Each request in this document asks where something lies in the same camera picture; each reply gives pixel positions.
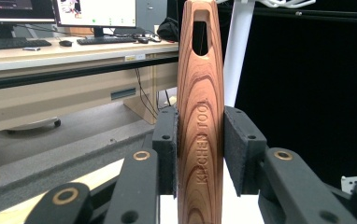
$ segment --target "wooden desk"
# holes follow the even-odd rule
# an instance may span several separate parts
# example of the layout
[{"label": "wooden desk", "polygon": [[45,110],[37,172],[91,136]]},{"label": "wooden desk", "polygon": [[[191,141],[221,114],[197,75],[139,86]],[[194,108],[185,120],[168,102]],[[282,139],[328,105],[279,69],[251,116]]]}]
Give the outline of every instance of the wooden desk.
[{"label": "wooden desk", "polygon": [[[125,56],[144,56],[146,60],[175,56],[177,43],[80,46],[76,38],[61,39],[73,41],[73,47],[61,47],[53,38],[47,39],[52,46],[40,51],[0,50],[0,83],[5,83],[0,86],[0,131],[116,100],[123,100],[140,117],[155,123],[155,115],[139,99],[135,69],[124,66],[100,73],[98,69],[124,64]],[[177,85],[177,68],[177,63],[164,63],[138,69],[152,106],[156,106],[157,91]],[[81,74],[85,70],[92,75]],[[20,84],[9,86],[18,80]]]}]

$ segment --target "white pole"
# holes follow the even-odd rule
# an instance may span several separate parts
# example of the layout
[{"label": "white pole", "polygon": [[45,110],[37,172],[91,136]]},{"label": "white pole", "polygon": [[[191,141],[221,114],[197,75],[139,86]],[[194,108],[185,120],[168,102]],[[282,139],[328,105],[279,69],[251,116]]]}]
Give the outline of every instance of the white pole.
[{"label": "white pole", "polygon": [[241,0],[234,1],[223,67],[225,105],[235,106],[254,4],[254,0],[249,0],[248,3],[242,3]]}]

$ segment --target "wooden handle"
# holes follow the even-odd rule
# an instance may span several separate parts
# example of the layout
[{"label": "wooden handle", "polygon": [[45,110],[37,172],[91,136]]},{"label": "wooden handle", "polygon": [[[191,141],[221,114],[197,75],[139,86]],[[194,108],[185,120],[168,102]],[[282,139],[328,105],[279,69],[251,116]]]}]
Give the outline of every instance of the wooden handle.
[{"label": "wooden handle", "polygon": [[[207,26],[207,54],[193,51],[193,23]],[[184,5],[178,58],[178,223],[221,223],[223,83],[214,0]]]}]

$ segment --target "gray cabinet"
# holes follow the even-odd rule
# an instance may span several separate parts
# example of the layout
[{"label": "gray cabinet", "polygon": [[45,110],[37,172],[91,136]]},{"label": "gray cabinet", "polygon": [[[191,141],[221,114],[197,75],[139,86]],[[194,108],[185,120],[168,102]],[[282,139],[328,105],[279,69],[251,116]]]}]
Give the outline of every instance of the gray cabinet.
[{"label": "gray cabinet", "polygon": [[137,27],[154,31],[154,25],[161,24],[166,18],[167,1],[137,0]]}]

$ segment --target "computer monitor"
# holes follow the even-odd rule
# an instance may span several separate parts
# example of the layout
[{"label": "computer monitor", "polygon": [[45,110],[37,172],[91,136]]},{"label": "computer monitor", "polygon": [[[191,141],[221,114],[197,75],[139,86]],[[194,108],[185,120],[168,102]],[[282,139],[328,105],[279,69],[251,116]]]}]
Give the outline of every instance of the computer monitor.
[{"label": "computer monitor", "polygon": [[53,0],[58,26],[91,27],[94,37],[104,28],[136,28],[136,0]]},{"label": "computer monitor", "polygon": [[0,38],[12,38],[15,24],[54,24],[51,0],[0,0]]}]

